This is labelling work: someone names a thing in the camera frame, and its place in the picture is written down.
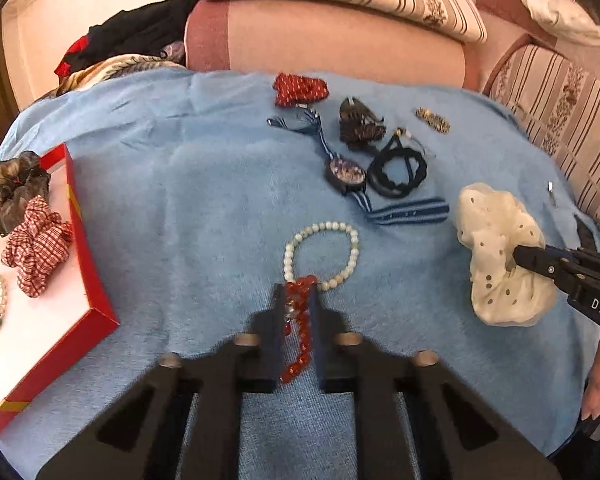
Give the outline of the gold patterned scarf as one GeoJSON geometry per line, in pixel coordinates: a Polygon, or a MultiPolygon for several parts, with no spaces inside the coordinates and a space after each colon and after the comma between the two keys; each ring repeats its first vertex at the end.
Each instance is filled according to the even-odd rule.
{"type": "Polygon", "coordinates": [[[58,87],[44,94],[43,99],[57,98],[71,91],[85,91],[107,80],[148,72],[148,70],[158,70],[158,68],[183,68],[183,65],[158,56],[116,55],[64,78],[58,87]]]}

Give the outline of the red plaid scrunchie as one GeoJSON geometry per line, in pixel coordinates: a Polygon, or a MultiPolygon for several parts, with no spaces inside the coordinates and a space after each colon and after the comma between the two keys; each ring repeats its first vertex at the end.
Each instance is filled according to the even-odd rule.
{"type": "Polygon", "coordinates": [[[45,292],[55,269],[68,260],[72,241],[72,224],[38,195],[28,201],[22,222],[7,237],[1,263],[16,269],[20,290],[36,298],[45,292]]]}

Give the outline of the black hair claw clip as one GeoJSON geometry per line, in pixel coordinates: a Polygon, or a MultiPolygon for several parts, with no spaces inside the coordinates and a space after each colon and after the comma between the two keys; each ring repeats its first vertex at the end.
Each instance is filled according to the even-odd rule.
{"type": "Polygon", "coordinates": [[[375,155],[375,144],[386,134],[385,119],[357,98],[345,98],[339,107],[340,141],[351,151],[375,155]]]}

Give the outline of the silver hair clip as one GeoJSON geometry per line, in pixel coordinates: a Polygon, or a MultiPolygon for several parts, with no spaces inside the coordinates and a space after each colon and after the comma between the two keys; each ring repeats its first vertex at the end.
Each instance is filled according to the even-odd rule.
{"type": "Polygon", "coordinates": [[[557,200],[554,191],[554,183],[552,181],[548,181],[546,185],[546,190],[548,197],[550,198],[550,203],[553,207],[557,207],[557,200]]]}

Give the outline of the black and red clothes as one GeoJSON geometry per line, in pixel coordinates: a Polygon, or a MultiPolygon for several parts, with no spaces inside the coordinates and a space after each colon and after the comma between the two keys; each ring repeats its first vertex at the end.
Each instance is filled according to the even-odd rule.
{"type": "Polygon", "coordinates": [[[93,25],[76,40],[54,70],[59,81],[116,55],[163,56],[174,42],[183,41],[185,25],[198,0],[163,0],[131,11],[119,11],[93,25]]]}

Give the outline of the pink quilted bolster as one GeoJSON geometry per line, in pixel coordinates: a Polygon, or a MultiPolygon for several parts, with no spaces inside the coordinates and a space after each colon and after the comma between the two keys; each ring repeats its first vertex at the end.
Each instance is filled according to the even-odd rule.
{"type": "Polygon", "coordinates": [[[475,90],[464,46],[422,26],[352,6],[310,0],[201,1],[185,26],[194,72],[326,72],[383,84],[475,90]]]}

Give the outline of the dark grey sheer scrunchie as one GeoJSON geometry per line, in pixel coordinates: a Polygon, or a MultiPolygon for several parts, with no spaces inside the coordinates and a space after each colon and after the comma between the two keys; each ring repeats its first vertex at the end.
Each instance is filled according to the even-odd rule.
{"type": "Polygon", "coordinates": [[[42,196],[47,202],[49,192],[50,174],[41,166],[41,157],[34,151],[0,160],[1,237],[6,237],[23,222],[29,200],[42,196]]]}

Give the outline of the red jewelry box tray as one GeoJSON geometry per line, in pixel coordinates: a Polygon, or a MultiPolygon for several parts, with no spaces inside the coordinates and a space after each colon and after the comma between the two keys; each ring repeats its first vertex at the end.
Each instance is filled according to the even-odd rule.
{"type": "Polygon", "coordinates": [[[50,209],[71,223],[69,258],[30,298],[17,271],[1,264],[6,312],[0,327],[0,433],[31,401],[119,326],[88,248],[68,146],[42,156],[50,179],[50,209]]]}

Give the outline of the cream dotted scrunchie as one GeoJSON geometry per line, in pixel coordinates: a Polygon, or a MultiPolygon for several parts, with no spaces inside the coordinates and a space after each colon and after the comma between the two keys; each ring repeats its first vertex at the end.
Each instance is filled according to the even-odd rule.
{"type": "Polygon", "coordinates": [[[482,182],[460,190],[457,239],[471,251],[469,279],[475,315],[486,325],[532,326],[556,304],[553,282],[518,266],[517,246],[544,248],[545,238],[512,193],[482,182]]]}

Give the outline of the blue towel blanket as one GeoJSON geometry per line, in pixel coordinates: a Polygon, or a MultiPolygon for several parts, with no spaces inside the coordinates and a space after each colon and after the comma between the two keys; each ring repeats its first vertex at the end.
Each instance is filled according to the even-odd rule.
{"type": "MultiPolygon", "coordinates": [[[[480,94],[396,87],[334,75],[317,108],[332,149],[338,108],[356,96],[426,146],[414,198],[454,207],[483,182],[524,203],[548,244],[578,244],[578,208],[555,163],[509,111],[480,94]],[[557,207],[546,185],[554,183],[557,207]]],[[[564,296],[535,326],[484,325],[470,302],[470,251],[450,218],[375,226],[323,177],[317,140],[270,127],[273,77],[151,70],[37,102],[0,145],[0,159],[67,143],[97,272],[120,327],[2,431],[25,479],[164,352],[206,353],[265,307],[284,248],[313,223],[358,230],[354,274],[324,298],[389,351],[434,349],[541,452],[570,437],[600,329],[564,296]]],[[[323,396],[311,366],[272,396],[247,396],[241,479],[352,479],[352,398],[323,396]]]]}

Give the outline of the red dotted hair bow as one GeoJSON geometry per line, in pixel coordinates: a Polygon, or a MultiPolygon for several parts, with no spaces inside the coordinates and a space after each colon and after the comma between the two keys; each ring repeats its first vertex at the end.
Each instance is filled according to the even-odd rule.
{"type": "Polygon", "coordinates": [[[329,96],[326,82],[320,78],[280,73],[273,82],[275,105],[293,107],[320,102],[329,96]]]}

